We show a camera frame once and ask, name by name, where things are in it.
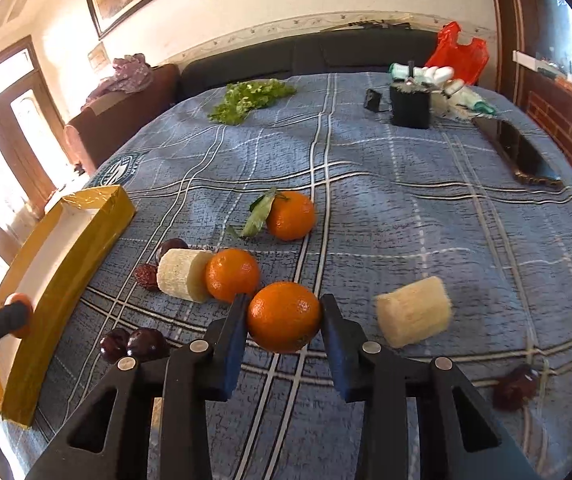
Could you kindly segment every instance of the green leaf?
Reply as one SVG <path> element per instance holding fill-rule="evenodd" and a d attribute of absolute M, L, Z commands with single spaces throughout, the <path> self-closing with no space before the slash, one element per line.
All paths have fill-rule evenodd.
<path fill-rule="evenodd" d="M 294 87 L 277 79 L 229 84 L 222 102 L 208 117 L 218 123 L 241 124 L 251 110 L 270 106 L 296 92 Z"/>
<path fill-rule="evenodd" d="M 255 236 L 266 222 L 266 218 L 271 213 L 272 202 L 275 200 L 278 191 L 276 187 L 271 187 L 268 193 L 259 197 L 258 201 L 255 200 L 255 207 L 253 212 L 250 213 L 248 220 L 243 226 L 241 232 L 237 232 L 236 229 L 229 227 L 226 231 L 236 235 L 238 238 L 252 238 Z"/>
<path fill-rule="evenodd" d="M 257 207 L 257 204 L 259 202 L 261 202 L 261 199 L 265 197 L 265 195 L 261 195 L 257 200 L 255 200 L 252 204 L 250 204 L 250 206 L 248 206 L 248 211 L 250 211 L 251 213 L 253 212 L 253 209 L 255 209 Z"/>

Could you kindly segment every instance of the orange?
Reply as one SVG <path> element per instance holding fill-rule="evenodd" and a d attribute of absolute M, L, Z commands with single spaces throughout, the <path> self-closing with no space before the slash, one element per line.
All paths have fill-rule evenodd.
<path fill-rule="evenodd" d="M 279 354 L 310 342 L 321 322 L 319 300 L 298 283 L 271 283 L 248 306 L 248 332 L 260 347 Z"/>
<path fill-rule="evenodd" d="M 268 231 L 285 242 L 303 238 L 314 225 L 315 205 L 297 191 L 280 191 L 266 218 Z"/>
<path fill-rule="evenodd" d="M 15 294 L 11 294 L 9 297 L 6 298 L 6 302 L 4 303 L 4 305 L 10 305 L 11 303 L 15 303 L 15 301 L 19 301 L 25 304 L 25 306 L 27 307 L 26 310 L 28 311 L 28 323 L 23 327 L 21 327 L 19 330 L 13 330 L 11 334 L 18 339 L 23 339 L 25 337 L 28 337 L 29 333 L 31 333 L 31 318 L 33 309 L 32 301 L 31 298 L 26 296 L 26 294 L 23 294 L 21 292 L 16 292 Z"/>
<path fill-rule="evenodd" d="M 233 303 L 236 294 L 253 295 L 259 288 L 259 277 L 257 261 L 241 249 L 224 249 L 215 254 L 204 272 L 208 291 L 226 303 Z"/>

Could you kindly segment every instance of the sofa armrest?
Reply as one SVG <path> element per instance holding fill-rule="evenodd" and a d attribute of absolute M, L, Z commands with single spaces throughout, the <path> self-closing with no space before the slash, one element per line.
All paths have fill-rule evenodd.
<path fill-rule="evenodd" d="M 173 106 L 178 81 L 177 65 L 159 66 L 153 70 L 153 82 L 143 91 L 100 97 L 68 122 L 64 138 L 88 174 L 95 173 L 143 126 Z"/>

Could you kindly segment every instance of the blue plaid bedspread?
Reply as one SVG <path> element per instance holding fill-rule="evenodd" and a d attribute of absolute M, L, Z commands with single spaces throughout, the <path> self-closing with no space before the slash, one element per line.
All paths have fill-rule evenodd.
<path fill-rule="evenodd" d="M 363 108 L 380 73 L 315 75 L 298 92 L 224 126 L 207 114 L 224 89 L 176 105 L 142 130 L 93 178 L 122 184 L 138 212 L 83 293 L 50 363 L 32 428 L 6 429 L 26 469 L 106 372 L 98 340 L 114 326 L 152 326 L 179 346 L 226 314 L 135 286 L 133 268 L 157 244 L 239 246 L 224 232 L 272 186 L 310 194 L 311 235 L 246 245 L 265 283 L 294 280 L 333 293 L 345 317 L 384 343 L 372 298 L 423 277 L 446 284 L 454 305 L 447 332 L 403 349 L 451 356 L 480 392 L 528 360 L 542 370 L 537 397 L 502 423 L 537 471 L 572 467 L 572 170 L 551 139 L 501 96 L 482 91 L 562 176 L 561 190 L 518 184 L 470 124 L 433 119 L 429 130 L 392 126 Z M 361 403 L 332 388 L 320 335 L 305 351 L 275 355 L 248 346 L 237 390 L 208 405 L 218 479 L 352 479 Z M 409 403 L 409 463 L 418 478 L 416 411 Z M 150 477 L 156 466 L 151 461 Z"/>

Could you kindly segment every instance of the white wall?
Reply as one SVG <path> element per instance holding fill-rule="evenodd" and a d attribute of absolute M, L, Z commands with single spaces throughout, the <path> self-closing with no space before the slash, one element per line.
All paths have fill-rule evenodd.
<path fill-rule="evenodd" d="M 154 0 L 104 44 L 109 57 L 142 52 L 156 64 L 246 27 L 344 10 L 434 14 L 496 30 L 493 0 Z M 29 32 L 60 113 L 64 120 L 73 117 L 98 82 L 87 58 L 98 40 L 86 0 L 29 0 L 18 20 L 0 30 L 0 50 Z"/>

